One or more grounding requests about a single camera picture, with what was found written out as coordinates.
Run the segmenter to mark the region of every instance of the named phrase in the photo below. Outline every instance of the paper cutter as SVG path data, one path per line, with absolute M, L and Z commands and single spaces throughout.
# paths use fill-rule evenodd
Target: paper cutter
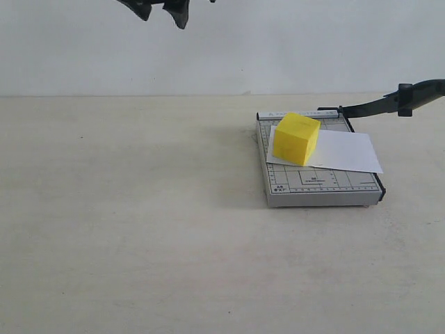
M 353 132 L 349 118 L 395 113 L 412 117 L 414 109 L 445 96 L 445 79 L 401 83 L 394 93 L 356 106 L 321 107 L 316 111 L 292 111 L 321 121 L 321 129 Z M 378 204 L 386 190 L 375 173 L 266 162 L 270 127 L 286 112 L 257 114 L 257 140 L 269 207 L 370 206 Z

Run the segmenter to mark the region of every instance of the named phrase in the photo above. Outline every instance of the white table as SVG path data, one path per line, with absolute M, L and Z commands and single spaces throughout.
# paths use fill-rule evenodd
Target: white table
M 266 206 L 257 111 L 380 96 L 0 99 L 0 333 L 442 333 L 445 99 L 352 120 L 378 206 Z

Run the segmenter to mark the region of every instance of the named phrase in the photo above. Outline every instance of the gray base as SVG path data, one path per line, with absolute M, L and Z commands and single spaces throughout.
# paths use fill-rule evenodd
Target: gray base
M 338 113 L 301 114 L 319 119 L 321 129 L 353 131 Z M 283 115 L 267 113 L 257 116 L 257 139 L 269 207 L 368 206 L 382 200 L 385 190 L 373 173 L 267 163 L 270 127 L 277 125 Z

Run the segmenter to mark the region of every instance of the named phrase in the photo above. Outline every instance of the sheet of paper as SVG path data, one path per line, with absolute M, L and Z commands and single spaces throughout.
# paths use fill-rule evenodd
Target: sheet of paper
M 266 161 L 271 164 L 298 166 L 273 156 L 275 128 L 275 126 L 270 128 Z M 317 146 L 307 165 L 317 168 L 383 174 L 369 135 L 356 132 L 320 130 Z

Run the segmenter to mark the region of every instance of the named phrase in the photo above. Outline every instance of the yellow cube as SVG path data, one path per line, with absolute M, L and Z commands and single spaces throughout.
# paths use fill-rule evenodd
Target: yellow cube
M 313 118 L 286 114 L 275 128 L 273 156 L 305 166 L 315 150 L 320 125 Z

